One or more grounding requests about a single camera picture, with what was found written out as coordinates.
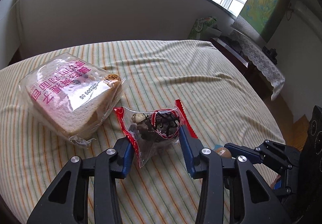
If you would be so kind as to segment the brown braised egg pack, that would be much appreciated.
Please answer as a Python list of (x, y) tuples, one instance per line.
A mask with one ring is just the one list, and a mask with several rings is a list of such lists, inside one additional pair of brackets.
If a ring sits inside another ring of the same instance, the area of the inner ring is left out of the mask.
[(215, 152), (219, 155), (219, 156), (221, 156), (221, 157), (223, 157), (223, 158), (227, 158), (227, 159), (231, 159), (232, 158), (232, 154), (231, 154), (231, 152), (227, 149), (227, 148), (225, 148), (225, 147), (219, 147), (219, 148), (217, 148), (217, 149), (215, 149)]

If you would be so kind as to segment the red clear bag of nuts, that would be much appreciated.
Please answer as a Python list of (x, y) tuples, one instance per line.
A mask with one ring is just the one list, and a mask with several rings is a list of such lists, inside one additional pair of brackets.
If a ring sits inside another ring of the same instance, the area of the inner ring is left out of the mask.
[(121, 106), (115, 107), (114, 112), (123, 134), (134, 147), (140, 168), (157, 151), (177, 142), (182, 126), (187, 128), (190, 137), (197, 137), (180, 99), (170, 108), (140, 112)]

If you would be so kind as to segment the lace cloth covered cabinet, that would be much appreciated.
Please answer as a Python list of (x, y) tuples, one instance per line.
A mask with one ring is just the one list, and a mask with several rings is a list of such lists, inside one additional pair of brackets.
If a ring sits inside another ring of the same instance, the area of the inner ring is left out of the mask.
[(240, 44), (244, 55), (254, 64), (273, 87), (271, 101), (274, 101), (281, 93), (285, 83), (285, 77), (282, 72), (255, 42), (241, 32), (233, 30), (230, 33), (230, 38)]

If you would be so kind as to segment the bagged sliced bread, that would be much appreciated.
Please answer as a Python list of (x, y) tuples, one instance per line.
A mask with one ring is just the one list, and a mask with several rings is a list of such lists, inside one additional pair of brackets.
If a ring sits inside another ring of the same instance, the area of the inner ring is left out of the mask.
[(126, 86), (126, 78), (63, 53), (23, 77), (19, 90), (43, 125), (74, 145), (88, 147)]

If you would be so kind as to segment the dark object on cabinet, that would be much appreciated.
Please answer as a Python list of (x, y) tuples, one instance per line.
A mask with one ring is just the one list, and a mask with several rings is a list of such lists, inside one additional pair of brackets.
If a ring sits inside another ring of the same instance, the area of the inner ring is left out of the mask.
[(267, 47), (264, 46), (262, 48), (262, 52), (266, 55), (266, 57), (268, 57), (272, 61), (272, 63), (274, 65), (277, 65), (277, 59), (276, 59), (277, 52), (276, 52), (276, 49), (274, 49), (274, 48), (268, 49)]

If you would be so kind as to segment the dark wooden side table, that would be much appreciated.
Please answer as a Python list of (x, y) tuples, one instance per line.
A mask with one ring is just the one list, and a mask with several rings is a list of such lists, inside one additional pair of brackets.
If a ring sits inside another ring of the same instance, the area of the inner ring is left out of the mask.
[(219, 38), (210, 38), (210, 42), (213, 46), (219, 50), (239, 71), (245, 78), (248, 78), (252, 73), (252, 70), (243, 57), (241, 57), (232, 47), (227, 45)]

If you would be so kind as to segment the green patterned bag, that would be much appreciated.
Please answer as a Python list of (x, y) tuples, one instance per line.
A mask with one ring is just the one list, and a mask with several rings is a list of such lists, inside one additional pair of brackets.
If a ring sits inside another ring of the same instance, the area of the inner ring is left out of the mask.
[(222, 31), (219, 30), (217, 19), (213, 16), (207, 18), (199, 18), (195, 21), (189, 35), (189, 40), (208, 41), (211, 38), (221, 36)]

